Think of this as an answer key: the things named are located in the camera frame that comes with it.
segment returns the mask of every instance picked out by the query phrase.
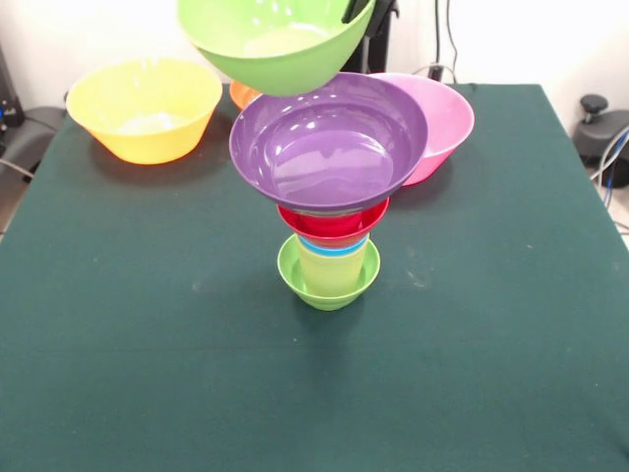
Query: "bowl rim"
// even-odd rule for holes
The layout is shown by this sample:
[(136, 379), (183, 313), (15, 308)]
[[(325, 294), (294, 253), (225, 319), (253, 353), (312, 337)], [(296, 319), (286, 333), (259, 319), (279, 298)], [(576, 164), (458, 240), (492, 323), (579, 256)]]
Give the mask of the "bowl rim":
[(273, 55), (265, 55), (265, 56), (248, 56), (248, 55), (233, 55), (233, 54), (225, 54), (223, 52), (218, 52), (215, 48), (213, 47), (207, 47), (207, 45), (204, 43), (204, 41), (200, 41), (197, 40), (196, 38), (194, 38), (186, 29), (186, 27), (184, 26), (184, 22), (182, 20), (182, 9), (181, 6), (183, 4), (183, 2), (188, 1), (188, 0), (177, 0), (177, 22), (179, 24), (179, 27), (184, 31), (184, 34), (186, 36), (186, 38), (188, 39), (188, 41), (194, 46), (197, 47), (199, 49), (202, 49), (205, 52), (208, 52), (209, 54), (212, 54), (214, 56), (218, 56), (218, 57), (222, 57), (225, 59), (239, 59), (239, 60), (246, 60), (246, 61), (253, 61), (253, 62), (263, 62), (266, 61), (268, 59), (278, 59), (278, 58), (291, 58), (292, 56), (296, 55), (296, 54), (303, 54), (306, 51), (311, 51), (314, 49), (317, 49), (319, 47), (321, 47), (322, 45), (324, 45), (325, 43), (327, 43), (328, 41), (331, 41), (332, 39), (340, 36), (341, 34), (345, 33), (346, 31), (350, 30), (351, 28), (353, 28), (356, 23), (359, 23), (364, 17), (365, 15), (370, 12), (370, 15), (372, 14), (374, 8), (375, 8), (375, 1), (376, 0), (369, 0), (368, 4), (365, 6), (365, 8), (363, 8), (363, 11), (357, 15), (357, 17), (352, 20), (350, 23), (344, 24), (344, 23), (340, 23), (341, 27), (339, 29), (339, 31), (331, 36), (328, 36), (327, 38), (325, 38), (323, 41), (320, 41), (316, 44), (313, 44), (312, 46), (309, 46), (305, 49), (299, 49), (297, 51), (293, 51), (293, 52), (289, 52), (289, 53), (277, 53), (277, 54), (273, 54)]
[[(395, 93), (404, 93), (405, 95), (409, 96), (410, 95), (402, 90), (401, 88), (395, 86), (392, 83), (386, 82), (386, 81), (382, 81), (380, 79), (374, 78), (372, 77), (372, 74), (360, 74), (360, 73), (355, 73), (355, 72), (339, 72), (338, 74), (336, 74), (336, 76), (334, 76), (326, 85), (322, 86), (321, 88), (316, 88), (315, 90), (312, 90), (308, 93), (302, 93), (300, 95), (295, 95), (295, 96), (304, 96), (304, 95), (309, 95), (312, 93), (317, 92), (318, 90), (321, 90), (325, 87), (328, 87), (333, 81), (337, 81), (337, 80), (351, 80), (351, 78), (359, 78), (358, 80), (360, 81), (377, 81), (379, 82), (381, 85), (385, 85), (385, 87), (390, 87), (391, 89), (389, 91), (395, 91)], [(269, 99), (291, 99), (294, 98), (293, 96), (291, 97), (276, 97), (276, 96), (271, 96), (271, 95), (266, 95), (266, 94), (262, 94), (260, 95), (257, 99), (256, 102), (261, 101), (261, 100), (269, 100)], [(386, 190), (381, 191), (380, 193), (373, 195), (371, 197), (369, 197), (368, 199), (362, 198), (362, 199), (358, 199), (358, 200), (354, 200), (351, 202), (344, 202), (342, 204), (309, 204), (309, 203), (303, 203), (303, 202), (294, 202), (294, 201), (290, 201), (287, 200), (283, 197), (280, 197), (276, 194), (272, 194), (270, 192), (268, 192), (266, 189), (263, 189), (262, 187), (258, 186), (258, 185), (254, 185), (250, 179), (245, 175), (244, 170), (241, 168), (241, 165), (237, 162), (237, 160), (235, 160), (233, 158), (234, 155), (234, 134), (238, 128), (238, 122), (241, 121), (244, 117), (244, 114), (247, 112), (247, 110), (250, 108), (249, 106), (247, 108), (245, 108), (243, 111), (240, 112), (240, 114), (236, 117), (236, 120), (234, 120), (234, 125), (232, 126), (232, 129), (229, 133), (229, 153), (230, 156), (232, 156), (232, 163), (234, 164), (234, 167), (236, 168), (236, 170), (238, 171), (238, 173), (241, 175), (241, 177), (243, 178), (243, 180), (245, 180), (245, 182), (247, 182), (250, 186), (254, 187), (258, 192), (260, 192), (261, 194), (263, 194), (264, 196), (266, 196), (268, 199), (272, 200), (273, 202), (276, 202), (277, 204), (283, 206), (283, 207), (287, 207), (290, 208), (291, 210), (295, 210), (295, 209), (302, 209), (302, 210), (316, 210), (316, 211), (342, 211), (342, 210), (352, 210), (352, 211), (363, 211), (365, 209), (368, 209), (370, 207), (374, 207), (373, 201), (379, 201), (379, 200), (384, 200), (387, 197), (390, 197), (393, 193), (395, 193), (400, 187), (402, 187), (402, 185), (404, 184), (404, 182), (406, 182), (408, 180), (408, 178), (413, 175), (413, 172), (415, 172), (415, 169), (417, 168), (418, 165), (420, 165), (420, 162), (422, 161), (423, 158), (425, 158), (425, 152), (426, 149), (428, 147), (428, 141), (429, 141), (429, 122), (428, 122), (428, 118), (426, 117), (426, 113), (424, 113), (424, 110), (422, 109), (422, 107), (417, 103), (417, 101), (413, 100), (414, 106), (417, 107), (417, 111), (419, 112), (418, 116), (421, 118), (421, 120), (423, 121), (423, 128), (426, 129), (426, 139), (424, 141), (424, 145), (421, 147), (420, 151), (419, 151), (419, 158), (417, 160), (417, 162), (415, 162), (415, 164), (409, 166), (409, 168), (407, 169), (407, 171), (402, 175), (402, 177), (399, 177), (397, 180), (395, 180), (395, 182), (393, 183), (389, 183), (386, 187)]]
[[(476, 114), (474, 113), (474, 108), (472, 108), (472, 104), (468, 101), (468, 99), (463, 96), (462, 93), (460, 93), (459, 91), (455, 90), (452, 87), (449, 87), (446, 84), (443, 84), (441, 82), (437, 82), (434, 81), (432, 79), (429, 79), (428, 77), (424, 77), (424, 76), (416, 76), (415, 74), (404, 74), (402, 72), (378, 72), (378, 73), (374, 73), (374, 74), (370, 74), (371, 76), (374, 76), (377, 79), (380, 79), (382, 81), (388, 82), (390, 84), (393, 84), (399, 88), (401, 88), (403, 91), (407, 92), (409, 95), (411, 95), (413, 97), (413, 99), (420, 105), (421, 104), (421, 100), (419, 98), (416, 98), (409, 90), (406, 90), (403, 86), (401, 86), (398, 82), (394, 82), (394, 81), (389, 81), (387, 80), (387, 78), (391, 78), (391, 79), (411, 79), (417, 82), (422, 82), (424, 84), (430, 85), (431, 87), (435, 88), (435, 89), (442, 89), (442, 90), (447, 90), (446, 93), (455, 96), (457, 99), (460, 99), (461, 103), (463, 103), (463, 106), (466, 110), (466, 114), (468, 116), (468, 118), (470, 118), (470, 126), (468, 128), (468, 130), (462, 135), (462, 137), (455, 141), (453, 145), (450, 145), (449, 147), (444, 147), (444, 148), (440, 148), (439, 150), (435, 151), (433, 149), (430, 150), (430, 152), (426, 152), (424, 154), (424, 157), (434, 157), (436, 155), (441, 155), (444, 154), (446, 152), (450, 152), (453, 151), (454, 149), (456, 149), (457, 147), (461, 146), (463, 143), (465, 143), (465, 141), (470, 137), (470, 135), (472, 134), (472, 132), (474, 131), (474, 127), (476, 125)], [(426, 115), (426, 119), (429, 122), (429, 126), (430, 126), (430, 120), (429, 120), (429, 115), (424, 112), (424, 114)]]
[(307, 233), (306, 231), (303, 231), (302, 229), (298, 228), (297, 226), (289, 224), (288, 221), (286, 220), (286, 218), (284, 217), (284, 215), (287, 214), (287, 213), (289, 213), (289, 214), (292, 213), (292, 214), (294, 214), (296, 216), (301, 216), (300, 213), (292, 211), (290, 208), (287, 208), (287, 207), (284, 207), (284, 206), (281, 206), (281, 205), (276, 205), (276, 207), (277, 207), (277, 212), (279, 213), (280, 219), (284, 222), (284, 224), (286, 224), (286, 226), (288, 226), (295, 233), (297, 233), (300, 236), (303, 236), (303, 237), (305, 237), (307, 239), (312, 239), (312, 240), (316, 240), (316, 241), (331, 242), (331, 241), (340, 241), (340, 240), (344, 240), (344, 239), (355, 238), (355, 237), (359, 236), (362, 233), (366, 233), (366, 234), (370, 233), (382, 221), (382, 219), (386, 215), (386, 212), (387, 212), (387, 210), (389, 208), (390, 202), (391, 202), (391, 198), (387, 197), (386, 199), (384, 199), (379, 204), (377, 204), (375, 206), (371, 206), (369, 208), (365, 208), (364, 210), (362, 210), (361, 213), (365, 213), (367, 211), (370, 211), (371, 209), (375, 209), (377, 207), (382, 206), (382, 210), (378, 214), (377, 218), (375, 218), (370, 224), (368, 224), (367, 226), (365, 226), (365, 227), (363, 227), (361, 229), (358, 229), (358, 230), (354, 231), (353, 233), (346, 234), (346, 235), (343, 235), (343, 236), (317, 236), (317, 235), (312, 234), (312, 233)]
[[(281, 258), (282, 258), (282, 254), (284, 253), (284, 251), (286, 251), (288, 249), (288, 247), (290, 245), (293, 244), (297, 244), (297, 235), (296, 234), (292, 234), (291, 236), (288, 237), (288, 239), (286, 241), (284, 241), (284, 244), (282, 244), (282, 247), (279, 249), (279, 252), (277, 253), (277, 270), (279, 271), (280, 276), (282, 277), (282, 279), (284, 280), (284, 283), (286, 283), (286, 285), (289, 286), (289, 288), (295, 292), (297, 295), (300, 296), (305, 296), (310, 298), (311, 300), (317, 300), (317, 301), (327, 301), (327, 302), (334, 302), (334, 301), (342, 301), (342, 300), (347, 300), (348, 298), (351, 297), (358, 297), (359, 295), (361, 295), (363, 292), (365, 292), (368, 288), (370, 288), (370, 286), (372, 286), (373, 282), (375, 281), (375, 279), (377, 278), (377, 275), (380, 273), (380, 267), (381, 267), (381, 257), (380, 257), (380, 252), (377, 249), (377, 246), (373, 243), (372, 239), (370, 238), (367, 241), (367, 249), (365, 251), (365, 260), (368, 257), (368, 254), (373, 253), (373, 258), (375, 261), (375, 270), (373, 271), (373, 275), (367, 279), (365, 281), (365, 283), (363, 284), (363, 286), (357, 288), (356, 290), (354, 290), (353, 292), (350, 293), (346, 293), (344, 295), (337, 295), (335, 297), (323, 297), (320, 295), (313, 295), (311, 293), (307, 293), (304, 292), (303, 290), (298, 289), (284, 274), (284, 271), (282, 270), (282, 266), (281, 266)], [(361, 266), (361, 270), (363, 269), (363, 267), (365, 266), (365, 262), (363, 262), (363, 265)]]
[(240, 110), (243, 111), (245, 108), (247, 108), (247, 106), (241, 107), (240, 104), (238, 103), (238, 100), (236, 99), (236, 87), (244, 87), (247, 88), (249, 90), (255, 91), (257, 92), (257, 95), (252, 98), (252, 100), (249, 102), (249, 104), (251, 104), (254, 100), (256, 100), (260, 95), (263, 95), (263, 93), (261, 91), (256, 90), (253, 87), (248, 86), (247, 84), (237, 81), (235, 79), (232, 79), (232, 81), (229, 83), (229, 97), (231, 98), (231, 100), (234, 102), (234, 104), (236, 105), (236, 107)]
[(165, 131), (150, 131), (150, 132), (145, 132), (145, 133), (119, 133), (119, 132), (112, 132), (111, 130), (106, 130), (99, 127), (88, 126), (83, 120), (79, 120), (77, 118), (76, 113), (75, 113), (76, 109), (74, 109), (73, 104), (72, 104), (72, 97), (74, 96), (76, 89), (80, 87), (82, 84), (84, 84), (85, 82), (87, 82), (92, 77), (97, 76), (98, 74), (101, 74), (109, 70), (113, 70), (113, 69), (117, 69), (117, 68), (121, 68), (125, 66), (130, 66), (136, 63), (138, 64), (148, 63), (151, 65), (154, 65), (157, 62), (170, 62), (170, 63), (178, 63), (178, 64), (186, 64), (186, 65), (194, 66), (198, 68), (199, 71), (207, 75), (208, 82), (211, 82), (211, 85), (209, 85), (209, 87), (212, 87), (218, 91), (218, 94), (216, 95), (216, 98), (214, 100), (215, 103), (213, 104), (213, 106), (209, 108), (209, 110), (204, 111), (202, 113), (198, 113), (192, 118), (186, 119), (184, 123), (182, 123), (181, 125), (173, 128), (172, 130), (167, 130), (168, 132), (186, 128), (192, 125), (193, 123), (197, 123), (199, 120), (202, 120), (207, 115), (211, 115), (214, 112), (214, 110), (216, 109), (216, 106), (220, 102), (223, 95), (223, 83), (221, 82), (218, 74), (212, 68), (208, 67), (207, 65), (200, 64), (198, 61), (194, 61), (191, 59), (182, 59), (179, 57), (172, 57), (172, 56), (143, 56), (143, 57), (123, 59), (120, 61), (110, 62), (108, 64), (92, 69), (86, 74), (83, 74), (82, 76), (80, 76), (68, 90), (68, 95), (66, 97), (66, 111), (68, 112), (68, 115), (70, 115), (70, 117), (76, 123), (81, 125), (83, 128), (90, 130), (91, 132), (97, 133), (99, 135), (103, 135), (103, 136), (118, 136), (118, 137), (131, 138), (131, 137), (157, 136), (157, 135), (161, 135), (165, 133)]

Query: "small green bowl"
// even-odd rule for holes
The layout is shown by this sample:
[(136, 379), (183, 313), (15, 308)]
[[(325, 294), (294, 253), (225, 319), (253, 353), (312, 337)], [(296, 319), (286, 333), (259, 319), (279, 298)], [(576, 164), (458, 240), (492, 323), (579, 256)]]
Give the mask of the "small green bowl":
[(178, 0), (188, 40), (221, 72), (261, 93), (291, 96), (327, 84), (360, 44), (369, 0), (352, 22), (349, 0)]
[(302, 278), (297, 235), (295, 234), (288, 238), (279, 250), (279, 254), (277, 255), (277, 268), (284, 282), (286, 282), (286, 285), (288, 285), (299, 298), (318, 310), (331, 312), (349, 305), (370, 288), (370, 285), (372, 285), (380, 271), (380, 254), (375, 244), (369, 240), (367, 243), (367, 251), (365, 252), (365, 261), (363, 262), (363, 268), (361, 268), (356, 290), (338, 297), (320, 297), (308, 293), (308, 288)]

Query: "blue cup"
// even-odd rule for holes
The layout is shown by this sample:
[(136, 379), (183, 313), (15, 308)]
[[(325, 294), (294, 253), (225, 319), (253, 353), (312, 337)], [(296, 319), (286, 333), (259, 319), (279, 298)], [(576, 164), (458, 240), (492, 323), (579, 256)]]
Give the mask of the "blue cup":
[(342, 258), (343, 256), (349, 256), (350, 254), (354, 254), (357, 251), (360, 251), (367, 244), (367, 241), (370, 239), (370, 235), (368, 234), (358, 243), (355, 243), (352, 246), (348, 246), (346, 248), (324, 248), (311, 243), (308, 239), (305, 239), (302, 236), (298, 236), (298, 238), (299, 242), (302, 243), (304, 248), (311, 251), (312, 253), (317, 254), (318, 256), (324, 256), (327, 258)]

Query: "purple bowl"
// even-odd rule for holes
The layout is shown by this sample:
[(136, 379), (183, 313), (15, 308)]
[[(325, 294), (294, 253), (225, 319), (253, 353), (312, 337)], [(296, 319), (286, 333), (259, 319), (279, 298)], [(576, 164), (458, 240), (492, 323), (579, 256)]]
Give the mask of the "purple bowl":
[(407, 92), (340, 73), (303, 95), (261, 95), (234, 123), (229, 147), (243, 178), (277, 204), (339, 213), (384, 201), (427, 141), (426, 116)]

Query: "pink bowl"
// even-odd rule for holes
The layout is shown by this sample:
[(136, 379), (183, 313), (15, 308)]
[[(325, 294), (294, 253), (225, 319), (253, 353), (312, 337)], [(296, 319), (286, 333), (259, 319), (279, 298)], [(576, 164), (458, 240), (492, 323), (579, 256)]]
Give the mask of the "pink bowl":
[(335, 218), (317, 218), (277, 206), (282, 221), (294, 232), (322, 248), (344, 248), (358, 243), (382, 220), (389, 199), (360, 213)]
[(434, 173), (474, 129), (474, 110), (453, 88), (426, 77), (410, 74), (372, 74), (411, 95), (429, 122), (429, 143), (424, 157), (404, 186), (418, 184)]

